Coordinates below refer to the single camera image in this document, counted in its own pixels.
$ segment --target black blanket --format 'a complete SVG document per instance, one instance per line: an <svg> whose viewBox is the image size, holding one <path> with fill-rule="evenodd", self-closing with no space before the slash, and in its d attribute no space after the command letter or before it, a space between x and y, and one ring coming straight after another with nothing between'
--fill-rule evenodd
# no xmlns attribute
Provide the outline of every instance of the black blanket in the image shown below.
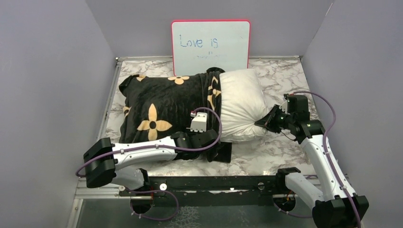
<svg viewBox="0 0 403 228"><path fill-rule="evenodd" d="M185 132L191 124L191 111L198 107L211 108L220 116L220 72L223 70L210 68L194 76L129 76L119 85L126 97L119 142L146 142ZM213 114L208 116L207 129L219 130Z"/></svg>

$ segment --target whiteboard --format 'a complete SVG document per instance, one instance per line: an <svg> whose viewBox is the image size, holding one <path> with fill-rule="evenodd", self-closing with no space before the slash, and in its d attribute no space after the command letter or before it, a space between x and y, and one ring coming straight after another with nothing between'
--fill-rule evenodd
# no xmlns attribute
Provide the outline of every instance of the whiteboard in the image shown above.
<svg viewBox="0 0 403 228"><path fill-rule="evenodd" d="M174 75L248 68L249 35L247 20L172 22Z"/></svg>

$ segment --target pillow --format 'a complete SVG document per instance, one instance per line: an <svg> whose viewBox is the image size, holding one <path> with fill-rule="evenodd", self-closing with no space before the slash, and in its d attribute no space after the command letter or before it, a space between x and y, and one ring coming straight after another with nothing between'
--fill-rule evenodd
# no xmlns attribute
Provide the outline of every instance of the pillow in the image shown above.
<svg viewBox="0 0 403 228"><path fill-rule="evenodd" d="M250 141L266 135L267 130L254 123L266 116L267 104L254 69L220 74L222 142Z"/></svg>

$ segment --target gray floor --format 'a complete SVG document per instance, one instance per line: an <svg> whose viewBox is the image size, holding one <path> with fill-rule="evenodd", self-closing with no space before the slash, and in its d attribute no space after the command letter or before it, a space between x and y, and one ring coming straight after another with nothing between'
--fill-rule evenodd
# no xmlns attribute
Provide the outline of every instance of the gray floor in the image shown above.
<svg viewBox="0 0 403 228"><path fill-rule="evenodd" d="M147 215L165 218L174 208L152 208ZM300 200L293 210L308 215L308 207ZM127 199L86 199L78 228L315 228L311 218L294 218L275 207L222 206L183 207L170 221L158 222L131 216Z"/></svg>

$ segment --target black wire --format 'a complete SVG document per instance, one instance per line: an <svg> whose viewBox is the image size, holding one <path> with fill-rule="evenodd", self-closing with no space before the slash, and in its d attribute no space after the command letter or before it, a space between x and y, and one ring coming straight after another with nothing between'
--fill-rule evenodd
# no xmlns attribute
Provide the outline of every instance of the black wire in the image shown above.
<svg viewBox="0 0 403 228"><path fill-rule="evenodd" d="M285 137L287 137L288 139L290 139L291 141L296 141L297 140L297 138L295 138L295 139L291 139L290 137L288 137L284 132L281 132L281 133L283 133L283 135L285 136Z"/></svg>

